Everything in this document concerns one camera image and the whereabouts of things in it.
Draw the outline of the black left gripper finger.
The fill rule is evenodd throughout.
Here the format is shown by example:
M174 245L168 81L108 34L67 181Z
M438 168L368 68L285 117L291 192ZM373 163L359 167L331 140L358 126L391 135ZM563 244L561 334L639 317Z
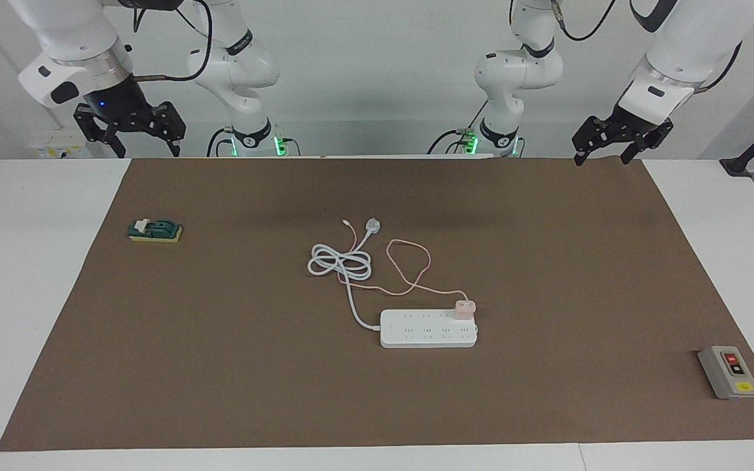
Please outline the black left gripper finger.
M673 130L673 122L670 117L664 120L661 125L656 126L649 131L628 130L625 136L629 138L629 144L626 146L620 160L623 164L630 164L634 158L649 149L656 149L663 140Z
M590 153L613 144L616 134L617 123L596 116L588 117L572 137L575 164L583 165Z

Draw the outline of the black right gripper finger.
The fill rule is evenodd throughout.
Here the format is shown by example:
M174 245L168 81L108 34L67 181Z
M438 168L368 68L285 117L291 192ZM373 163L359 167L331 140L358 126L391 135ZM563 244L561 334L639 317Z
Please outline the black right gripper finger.
M179 157L180 143L185 139L187 126L170 101L150 107L145 113L145 132L168 146L171 155Z
M86 103L76 105L74 119L78 126L80 126L81 132L88 142L101 143L110 147L117 158L126 157L126 147L124 147L120 138L117 137L119 126L116 122L105 122Z

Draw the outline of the grey on-off switch box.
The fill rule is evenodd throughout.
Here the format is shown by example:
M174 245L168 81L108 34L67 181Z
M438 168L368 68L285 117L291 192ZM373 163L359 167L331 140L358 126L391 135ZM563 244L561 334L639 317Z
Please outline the grey on-off switch box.
M712 345L697 352L697 357L718 399L754 397L754 377L736 346Z

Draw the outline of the brown table mat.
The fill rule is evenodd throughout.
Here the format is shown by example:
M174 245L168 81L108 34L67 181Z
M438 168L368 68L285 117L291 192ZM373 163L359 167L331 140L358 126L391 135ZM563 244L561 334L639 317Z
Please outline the brown table mat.
M176 243L131 241L141 218ZM468 349L385 349L312 245L431 251ZM697 352L754 354L640 162L135 159L0 452L754 439Z

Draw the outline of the white wall socket box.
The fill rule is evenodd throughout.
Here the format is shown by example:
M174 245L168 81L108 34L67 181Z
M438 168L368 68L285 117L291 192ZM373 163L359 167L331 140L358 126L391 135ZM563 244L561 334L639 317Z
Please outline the white wall socket box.
M91 159L87 140L78 128L60 128L34 134L29 150L40 159Z

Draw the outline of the white power strip with cord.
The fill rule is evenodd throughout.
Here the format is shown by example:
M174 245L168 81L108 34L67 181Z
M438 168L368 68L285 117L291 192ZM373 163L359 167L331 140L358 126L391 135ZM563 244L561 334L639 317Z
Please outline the white power strip with cord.
M306 271L314 277L335 275L344 287L348 309L359 327L379 334L380 345L385 349L464 349L472 348L478 342L478 325L476 320L458 321L453 319L451 308L395 308L385 309L380 313L377 324L366 322L360 316L354 301L354 291L380 292L387 297L400 298L414 291L422 291L442 297L455 297L473 300L463 290L438 290L422 285L423 275L428 274L432 266L430 251L419 243L407 239L390 239L385 254L406 288L403 291L390 291L378 285L368 285L373 274L373 258L365 245L371 236L379 233L381 223L377 218L370 218L365 224L365 232L359 234L353 224L343 220L344 226L351 230L352 245L346 251L339 251L330 245L318 243L312 245ZM425 265L410 279L402 271L392 249L406 245L419 249L425 256Z

